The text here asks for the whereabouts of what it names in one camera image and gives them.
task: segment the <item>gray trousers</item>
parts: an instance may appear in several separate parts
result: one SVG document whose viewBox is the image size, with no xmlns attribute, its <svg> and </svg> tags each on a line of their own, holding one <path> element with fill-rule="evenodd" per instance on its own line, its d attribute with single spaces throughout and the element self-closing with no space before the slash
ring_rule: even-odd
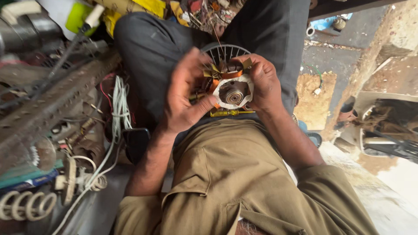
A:
<svg viewBox="0 0 418 235">
<path fill-rule="evenodd" d="M 301 66 L 303 40 L 308 20 L 309 0 L 248 0 L 220 38 L 256 53 L 276 67 L 282 88 L 282 102 L 291 114 L 295 105 L 296 83 Z M 202 48 L 215 39 L 206 32 L 148 13 L 123 16 L 116 23 L 116 47 L 126 65 L 140 102 L 155 123 L 163 114 L 171 73 L 193 46 Z M 204 117 L 194 127 L 221 118 L 258 120 L 256 114 Z M 176 142 L 188 132 L 181 133 Z"/>
</svg>

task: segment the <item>copper coil winding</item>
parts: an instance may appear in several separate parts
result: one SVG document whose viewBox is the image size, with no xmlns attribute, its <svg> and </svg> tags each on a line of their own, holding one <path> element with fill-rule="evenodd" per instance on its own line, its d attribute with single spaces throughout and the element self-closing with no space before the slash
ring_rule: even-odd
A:
<svg viewBox="0 0 418 235">
<path fill-rule="evenodd" d="M 242 75 L 242 70 L 233 73 L 224 73 L 221 74 L 222 79 L 232 79 L 236 77 L 240 77 Z"/>
<path fill-rule="evenodd" d="M 213 79 L 212 85 L 210 86 L 210 89 L 209 89 L 209 93 L 213 93 L 215 89 L 218 87 L 218 85 L 219 85 L 219 80 Z"/>
</svg>

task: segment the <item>hand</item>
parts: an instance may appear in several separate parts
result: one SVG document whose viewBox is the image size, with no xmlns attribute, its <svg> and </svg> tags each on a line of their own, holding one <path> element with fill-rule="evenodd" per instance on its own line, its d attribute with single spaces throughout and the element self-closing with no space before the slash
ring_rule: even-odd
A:
<svg viewBox="0 0 418 235">
<path fill-rule="evenodd" d="M 201 65 L 210 61 L 207 54 L 197 48 L 192 48 L 174 69 L 164 107 L 164 116 L 160 123 L 167 133 L 177 135 L 188 130 L 217 102 L 213 95 L 201 99 L 196 105 L 191 105 L 189 102 L 195 81 L 203 77 Z"/>
<path fill-rule="evenodd" d="M 255 111 L 273 113 L 283 107 L 280 81 L 277 78 L 276 68 L 268 60 L 257 54 L 239 56 L 244 62 L 251 58 L 251 80 L 254 82 L 254 94 L 250 107 Z"/>
</svg>

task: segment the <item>dirt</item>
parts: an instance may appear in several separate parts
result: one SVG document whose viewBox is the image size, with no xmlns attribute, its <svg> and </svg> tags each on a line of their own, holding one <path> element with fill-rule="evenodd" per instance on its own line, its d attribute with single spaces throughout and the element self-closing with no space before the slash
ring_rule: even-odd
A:
<svg viewBox="0 0 418 235">
<path fill-rule="evenodd" d="M 365 83 L 362 91 L 418 95 L 418 56 L 393 58 Z"/>
<path fill-rule="evenodd" d="M 338 105 L 334 109 L 332 118 L 327 122 L 325 129 L 321 131 L 321 136 L 324 139 L 324 141 L 335 139 L 336 136 L 335 136 L 335 131 L 334 131 L 334 125 L 336 124 L 336 120 L 338 118 L 338 114 L 339 114 L 342 104 L 350 96 L 352 95 L 357 96 L 357 93 L 362 89 L 363 85 L 369 80 L 373 71 L 377 67 L 376 58 L 379 55 L 379 52 L 382 49 L 382 46 L 388 43 L 390 33 L 392 31 L 396 31 L 396 29 L 393 28 L 394 24 L 397 23 L 397 21 L 399 21 L 399 16 L 402 16 L 402 12 L 405 9 L 412 7 L 410 6 L 410 4 L 411 3 L 409 1 L 396 3 L 394 4 L 396 10 L 392 10 L 392 8 L 388 9 L 388 12 L 383 18 L 382 23 L 380 24 L 380 27 L 376 31 L 375 37 L 373 38 L 373 41 L 371 42 L 369 48 L 363 51 L 360 59 L 358 60 L 356 69 L 354 70 L 354 73 L 350 77 L 349 84 L 347 85 L 346 89 L 342 93 L 342 98 L 340 99 Z"/>
<path fill-rule="evenodd" d="M 380 171 L 388 171 L 392 166 L 397 166 L 398 157 L 379 158 L 361 153 L 357 163 L 376 176 Z"/>
<path fill-rule="evenodd" d="M 329 104 L 337 79 L 337 74 L 322 74 L 322 89 L 319 95 L 313 95 L 313 91 L 319 87 L 319 75 L 303 74 L 298 78 L 296 90 L 299 95 L 299 103 L 294 109 L 294 114 L 308 126 L 308 130 L 323 130 L 329 115 Z"/>
</svg>

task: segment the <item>wire bundle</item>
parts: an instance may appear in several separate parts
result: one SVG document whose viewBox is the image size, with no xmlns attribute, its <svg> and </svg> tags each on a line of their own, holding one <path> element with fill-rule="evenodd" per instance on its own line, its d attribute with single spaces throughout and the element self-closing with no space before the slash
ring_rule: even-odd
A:
<svg viewBox="0 0 418 235">
<path fill-rule="evenodd" d="M 124 82 L 122 78 L 119 76 L 116 76 L 115 81 L 115 88 L 113 90 L 113 120 L 112 120 L 112 142 L 110 144 L 109 150 L 107 151 L 106 156 L 104 157 L 102 163 L 97 168 L 97 170 L 94 171 L 92 177 L 88 180 L 86 184 L 85 190 L 78 196 L 78 198 L 74 201 L 74 203 L 71 205 L 70 209 L 67 211 L 67 213 L 64 216 L 64 219 L 59 224 L 57 229 L 52 233 L 52 235 L 57 235 L 58 232 L 61 230 L 61 228 L 64 226 L 65 222 L 67 221 L 68 217 L 70 216 L 71 212 L 74 210 L 75 206 L 80 202 L 81 198 L 91 189 L 92 186 L 97 186 L 95 183 L 96 181 L 101 181 L 99 178 L 112 170 L 117 163 L 117 158 L 119 156 L 119 151 L 121 149 L 122 145 L 119 145 L 117 152 L 116 152 L 116 159 L 113 165 L 108 168 L 107 170 L 99 173 L 103 166 L 106 164 L 107 160 L 110 157 L 110 154 L 113 151 L 113 148 L 115 144 L 118 144 L 121 137 L 121 122 L 123 123 L 123 126 L 125 129 L 132 129 L 131 123 L 130 123 L 130 112 L 126 101 L 126 96 L 128 95 L 129 86 L 124 85 Z"/>
</svg>

